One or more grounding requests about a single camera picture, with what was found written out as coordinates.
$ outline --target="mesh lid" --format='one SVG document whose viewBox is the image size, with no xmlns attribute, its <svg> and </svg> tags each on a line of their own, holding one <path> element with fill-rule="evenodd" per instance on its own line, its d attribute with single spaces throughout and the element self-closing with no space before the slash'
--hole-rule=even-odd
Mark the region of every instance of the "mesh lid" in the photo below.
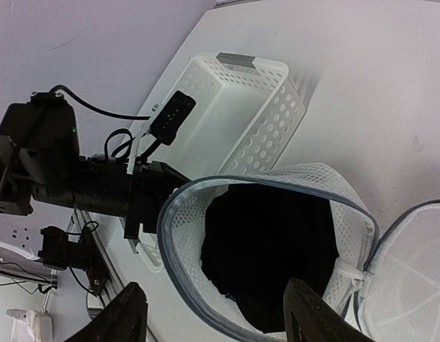
<svg viewBox="0 0 440 342">
<path fill-rule="evenodd" d="M 367 268 L 358 298 L 363 332 L 376 342 L 440 342 L 440 201 L 402 215 Z"/>
<path fill-rule="evenodd" d="M 280 187 L 330 200 L 339 259 L 324 300 L 340 313 L 357 290 L 355 279 L 362 276 L 378 229 L 348 182 L 319 163 L 261 175 L 207 177 L 187 184 L 165 203 L 158 222 L 158 243 L 168 274 L 186 304 L 207 324 L 238 341 L 286 340 L 285 333 L 263 334 L 251 326 L 235 302 L 222 296 L 201 269 L 205 212 L 228 185 L 240 183 Z"/>
</svg>

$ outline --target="white strap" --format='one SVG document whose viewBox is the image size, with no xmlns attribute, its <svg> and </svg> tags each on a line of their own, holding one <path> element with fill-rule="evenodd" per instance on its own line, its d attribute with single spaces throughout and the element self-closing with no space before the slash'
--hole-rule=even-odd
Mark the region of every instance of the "white strap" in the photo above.
<svg viewBox="0 0 440 342">
<path fill-rule="evenodd" d="M 335 261 L 334 269 L 337 273 L 341 274 L 345 278 L 354 280 L 364 280 L 364 273 L 358 270 L 356 267 L 351 266 L 346 261 L 337 258 Z"/>
</svg>

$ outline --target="white table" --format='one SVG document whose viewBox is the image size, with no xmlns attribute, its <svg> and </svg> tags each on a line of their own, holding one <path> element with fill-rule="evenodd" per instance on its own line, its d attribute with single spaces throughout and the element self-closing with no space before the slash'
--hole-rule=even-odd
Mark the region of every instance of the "white table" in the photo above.
<svg viewBox="0 0 440 342">
<path fill-rule="evenodd" d="M 382 229 L 406 209 L 440 198 L 440 3 L 269 0 L 208 11 L 142 112 L 161 102 L 190 58 L 220 51 L 283 61 L 294 79 L 315 81 L 277 167 L 334 167 Z M 118 221 L 101 234 L 122 280 L 145 289 L 160 342 L 229 341 L 194 316 L 164 271 L 151 273 L 131 253 Z"/>
</svg>

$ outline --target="white mesh fabric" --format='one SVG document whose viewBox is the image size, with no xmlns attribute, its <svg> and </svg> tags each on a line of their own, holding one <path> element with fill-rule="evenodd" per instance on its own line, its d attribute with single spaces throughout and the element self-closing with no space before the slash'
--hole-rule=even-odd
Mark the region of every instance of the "white mesh fabric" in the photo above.
<svg viewBox="0 0 440 342">
<path fill-rule="evenodd" d="M 163 213 L 162 224 L 159 227 L 162 234 L 158 234 L 161 252 L 169 256 L 171 254 L 176 256 L 168 257 L 166 268 L 168 270 L 177 269 L 177 266 L 181 265 L 183 270 L 182 274 L 179 272 L 175 278 L 171 277 L 171 279 L 176 286 L 194 287 L 196 296 L 193 295 L 188 300 L 207 304 L 225 319 L 222 323 L 228 328 L 240 327 L 262 335 L 245 320 L 233 301 L 226 299 L 218 292 L 202 272 L 200 264 L 200 250 L 205 237 L 205 211 L 212 200 L 226 190 L 225 184 L 240 182 L 257 182 L 293 190 L 299 187 L 299 191 L 303 187 L 303 192 L 309 193 L 315 190 L 314 192 L 321 197 L 324 195 L 325 198 L 336 197 L 338 200 L 351 202 L 364 210 L 365 206 L 346 180 L 338 172 L 324 164 L 296 165 L 270 171 L 263 175 L 246 177 L 231 176 L 226 179 L 224 177 L 210 177 L 193 183 L 175 198 L 172 198 L 172 202 Z M 359 214 L 357 210 L 351 209 L 345 204 L 332 200 L 331 204 L 333 204 L 332 215 L 340 258 L 353 266 L 363 265 L 369 250 L 363 251 L 362 249 L 372 243 L 370 232 L 373 232 L 373 222 L 367 216 Z M 333 273 L 324 299 L 330 306 L 341 311 L 340 304 L 344 303 L 351 290 L 351 279 Z M 273 334 L 273 336 L 285 340 L 284 333 Z"/>
<path fill-rule="evenodd" d="M 363 330 L 376 342 L 440 342 L 440 204 L 390 230 L 360 295 Z"/>
</svg>

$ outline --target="black fabric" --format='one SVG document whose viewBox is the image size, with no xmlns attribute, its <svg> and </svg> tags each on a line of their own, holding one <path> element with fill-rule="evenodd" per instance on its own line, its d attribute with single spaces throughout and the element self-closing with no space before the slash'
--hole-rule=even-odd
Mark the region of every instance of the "black fabric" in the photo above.
<svg viewBox="0 0 440 342">
<path fill-rule="evenodd" d="M 205 215 L 202 270 L 264 333 L 285 331 L 291 278 L 322 296 L 339 256 L 329 201 L 264 185 L 230 185 Z"/>
</svg>

